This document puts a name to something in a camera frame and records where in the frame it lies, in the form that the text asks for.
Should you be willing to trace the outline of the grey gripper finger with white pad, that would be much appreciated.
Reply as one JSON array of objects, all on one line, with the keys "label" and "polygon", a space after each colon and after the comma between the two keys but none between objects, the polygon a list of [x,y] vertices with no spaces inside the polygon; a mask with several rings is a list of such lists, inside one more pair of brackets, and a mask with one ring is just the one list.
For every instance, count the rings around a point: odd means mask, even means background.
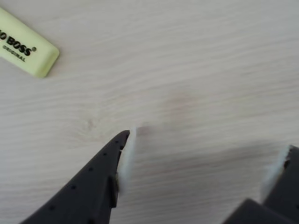
[{"label": "grey gripper finger with white pad", "polygon": [[107,224],[130,179],[136,129],[114,136],[24,224]]},{"label": "grey gripper finger with white pad", "polygon": [[268,181],[263,202],[246,199],[225,224],[297,224],[299,222],[299,148],[290,145]]}]

